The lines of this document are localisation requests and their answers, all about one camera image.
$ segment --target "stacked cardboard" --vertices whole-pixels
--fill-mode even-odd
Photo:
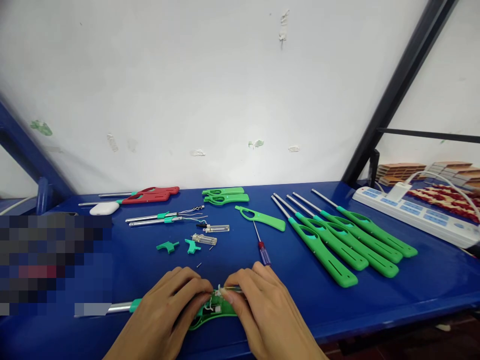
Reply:
[[[438,161],[434,162],[428,171],[447,178],[457,186],[480,188],[480,168],[472,166],[471,162]]]
[[[381,164],[376,171],[376,180],[382,185],[393,186],[408,179],[410,175],[425,170],[425,167],[416,162]],[[418,176],[416,179],[425,179],[425,176]]]

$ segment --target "red lighter handle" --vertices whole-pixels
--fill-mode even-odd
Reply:
[[[168,191],[165,192],[147,192],[147,193],[137,193],[133,196],[127,197],[126,199],[122,200],[121,203],[123,204],[143,204],[143,203],[155,203],[155,202],[162,202],[167,201],[170,197],[170,193]]]
[[[169,193],[172,195],[178,194],[180,188],[178,186],[172,187],[147,187],[146,189],[140,190],[137,194],[159,194],[159,193]]]

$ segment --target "charger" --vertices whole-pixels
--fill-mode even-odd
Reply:
[[[411,188],[412,185],[409,183],[399,181],[391,188],[385,198],[398,203]]]

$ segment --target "white wall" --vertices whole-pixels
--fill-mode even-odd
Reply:
[[[26,198],[37,194],[37,184],[0,146],[0,199]]]
[[[480,1],[456,5],[389,128],[480,136]],[[480,145],[383,135],[380,163],[468,161]]]
[[[81,194],[339,180],[426,3],[4,0],[0,92]]]

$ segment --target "black metal pole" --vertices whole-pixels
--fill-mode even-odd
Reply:
[[[430,0],[341,180],[354,186],[458,0]]]
[[[461,141],[464,143],[480,144],[480,136],[473,136],[473,135],[460,135],[460,134],[415,131],[415,130],[400,130],[400,129],[389,129],[389,128],[383,128],[383,127],[378,128],[377,131],[383,134],[407,135],[407,136],[416,136],[421,138]]]

